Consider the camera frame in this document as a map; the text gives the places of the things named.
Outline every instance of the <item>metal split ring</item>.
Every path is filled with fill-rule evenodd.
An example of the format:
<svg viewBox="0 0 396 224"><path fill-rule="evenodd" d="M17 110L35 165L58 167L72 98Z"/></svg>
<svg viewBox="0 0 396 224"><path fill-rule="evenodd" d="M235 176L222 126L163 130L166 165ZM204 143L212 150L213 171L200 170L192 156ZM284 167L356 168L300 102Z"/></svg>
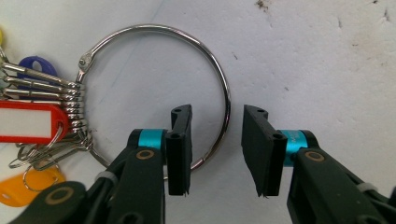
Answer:
<svg viewBox="0 0 396 224"><path fill-rule="evenodd" d="M213 53L197 38L193 37L192 35L189 35L183 31L180 31L176 28L169 27L169 26L164 26L164 25L158 25L158 24L140 24L140 25L134 25L130 26L127 28L124 28L122 30L119 30L111 35L108 35L105 37L103 40L101 40L98 44L96 44L92 49L88 50L85 54L83 54L78 61L78 76L76 79L76 82L79 84L82 84L84 77L88 74L90 68L92 67L94 57L96 56L99 51L104 49L106 46L108 46L110 43L112 43L117 37L124 35L124 34L134 34L134 33L159 33L159 34L165 34L165 35L170 35L173 37L177 37L179 39L182 39L190 44L192 44L194 47L196 47L199 51L201 51L204 56L209 60L209 62L212 64L213 68L216 71L216 74L221 82L221 87L223 90L223 95L224 95L224 103L225 103L225 108L224 108L224 117L223 117L223 122L221 126L221 130L219 131L218 137L214 141L212 147L206 152L206 154L200 158L199 160L195 161L191 169L196 170L199 167L201 167L209 158L211 158L215 152L219 149L219 145L224 138L224 135L227 132L227 128L230 122L230 115L231 115L231 94L230 94L230 88L227 84L227 79L220 67L220 64L216 57L213 55ZM105 167L107 167L110 163L108 160L106 160L97 150L94 148L91 149L91 154L100 162L102 163Z"/></svg>

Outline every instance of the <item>white surface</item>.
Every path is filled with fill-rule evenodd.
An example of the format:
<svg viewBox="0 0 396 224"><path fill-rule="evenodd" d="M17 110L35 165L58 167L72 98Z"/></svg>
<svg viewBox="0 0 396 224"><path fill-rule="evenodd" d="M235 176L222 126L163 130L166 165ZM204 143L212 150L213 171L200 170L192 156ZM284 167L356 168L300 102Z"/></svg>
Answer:
<svg viewBox="0 0 396 224"><path fill-rule="evenodd" d="M50 111L0 108L0 135L50 138Z"/></svg>
<svg viewBox="0 0 396 224"><path fill-rule="evenodd" d="M0 26L12 62L39 55L74 79L78 59L125 26L155 22L202 40L231 86L232 123L222 149L193 174L191 194L167 197L167 223L290 223L291 169L279 197L258 198L240 147L243 104L263 107L278 129L307 129L329 154L389 196L396 184L396 2L0 1ZM193 107L195 158L219 129L219 82L192 47L168 36L124 37L97 58L87 117L96 145L114 158L136 128L170 128L170 110ZM0 150L11 175L12 147ZM62 163L89 187L103 170L89 154ZM0 206L0 222L21 209Z"/></svg>

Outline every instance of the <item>circular hole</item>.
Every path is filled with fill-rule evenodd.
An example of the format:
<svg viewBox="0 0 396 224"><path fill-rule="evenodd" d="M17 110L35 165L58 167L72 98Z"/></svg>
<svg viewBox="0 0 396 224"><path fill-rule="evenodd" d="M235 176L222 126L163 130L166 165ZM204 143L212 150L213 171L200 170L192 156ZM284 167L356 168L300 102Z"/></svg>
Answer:
<svg viewBox="0 0 396 224"><path fill-rule="evenodd" d="M280 133L274 133L274 134L273 134L273 137L274 137L274 138L277 138L277 139L281 139L281 138L283 138L283 135L280 134Z"/></svg>
<svg viewBox="0 0 396 224"><path fill-rule="evenodd" d="M40 64L39 62L33 62L32 68L33 68L34 70L36 70L36 71L39 71L39 72L41 72L42 69L43 69L43 68L41 67L41 64Z"/></svg>
<svg viewBox="0 0 396 224"><path fill-rule="evenodd" d="M1 196L2 196L3 198L7 199L7 200L11 199L11 197L9 197L9 195L7 195L7 194L2 194Z"/></svg>
<svg viewBox="0 0 396 224"><path fill-rule="evenodd" d="M171 138L179 138L180 134L178 133L172 133Z"/></svg>

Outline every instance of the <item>key tag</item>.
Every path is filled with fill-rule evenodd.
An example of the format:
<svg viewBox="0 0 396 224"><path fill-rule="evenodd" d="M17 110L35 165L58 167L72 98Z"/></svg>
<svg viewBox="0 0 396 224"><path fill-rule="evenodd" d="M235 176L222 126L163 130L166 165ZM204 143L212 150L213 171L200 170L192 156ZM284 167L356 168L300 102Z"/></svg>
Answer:
<svg viewBox="0 0 396 224"><path fill-rule="evenodd" d="M65 177L58 166L44 171L30 170L0 182L0 203L22 207L32 202L42 190L64 182Z"/></svg>
<svg viewBox="0 0 396 224"><path fill-rule="evenodd" d="M56 105L0 102L0 142L48 144L68 132L68 118Z"/></svg>

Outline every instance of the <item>screw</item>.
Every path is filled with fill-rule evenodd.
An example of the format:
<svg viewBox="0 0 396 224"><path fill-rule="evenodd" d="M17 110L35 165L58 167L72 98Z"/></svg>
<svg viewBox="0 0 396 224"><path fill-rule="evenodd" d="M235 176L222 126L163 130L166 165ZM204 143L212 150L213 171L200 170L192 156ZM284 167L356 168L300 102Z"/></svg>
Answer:
<svg viewBox="0 0 396 224"><path fill-rule="evenodd" d="M305 152L305 156L311 161L324 161L324 157L314 151L307 151Z"/></svg>

